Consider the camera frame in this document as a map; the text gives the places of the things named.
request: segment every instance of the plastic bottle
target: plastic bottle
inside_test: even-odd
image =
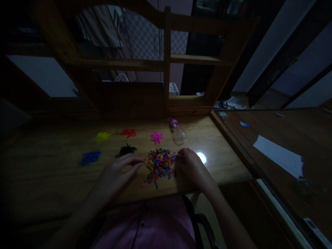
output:
[[[176,145],[181,145],[187,140],[187,133],[181,128],[177,120],[169,118],[172,128],[174,130],[173,140]]]

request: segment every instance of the blue card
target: blue card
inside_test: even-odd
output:
[[[244,123],[244,122],[240,122],[240,125],[245,126],[245,127],[249,127],[248,123]]]

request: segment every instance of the wall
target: wall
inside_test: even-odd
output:
[[[233,88],[248,92],[308,13],[315,0],[286,0]]]
[[[7,135],[12,130],[28,122],[31,117],[5,100],[0,100],[0,136]]]
[[[332,98],[332,71],[301,94],[286,108],[317,107]]]
[[[51,97],[76,97],[73,81],[54,58],[7,55],[27,76]]]
[[[312,41],[271,88],[293,96],[332,62],[332,22]]]

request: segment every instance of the desk surface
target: desk surface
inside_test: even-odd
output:
[[[251,174],[227,143],[210,117],[182,117],[177,119],[187,132],[183,144],[206,156],[206,167],[219,185],[252,179]],[[121,136],[122,130],[135,129],[137,136]],[[101,131],[115,131],[108,140],[95,143]],[[150,141],[150,134],[164,133],[160,145]],[[178,152],[172,140],[169,121],[84,122],[44,125],[24,133],[2,155],[3,175],[9,208],[16,223],[43,222],[74,211],[82,202],[104,165],[114,160],[120,147],[128,143],[138,148],[136,155],[145,157],[156,148]],[[100,149],[99,160],[87,166],[78,162],[82,154]],[[141,167],[124,189],[115,204],[129,203],[181,192],[196,190],[195,185],[180,170],[177,177],[158,180],[141,189],[142,177],[148,172]]]
[[[230,111],[224,124],[297,215],[309,217],[332,241],[332,115],[320,109],[277,111],[281,118],[275,112]],[[301,155],[303,177],[317,181],[327,194],[299,197],[291,187],[295,177],[253,147],[258,135]]]

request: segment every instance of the wooden shelf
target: wooden shelf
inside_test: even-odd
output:
[[[78,58],[69,59],[66,65],[74,68],[100,69],[100,70],[125,70],[164,72],[163,61],[148,61],[135,59],[110,59],[110,58]]]
[[[169,108],[210,108],[204,96],[170,96],[168,100]]]
[[[171,63],[185,63],[185,64],[204,64],[215,66],[233,66],[233,62],[224,61],[218,57],[201,56],[201,55],[185,55],[185,54],[171,54]]]

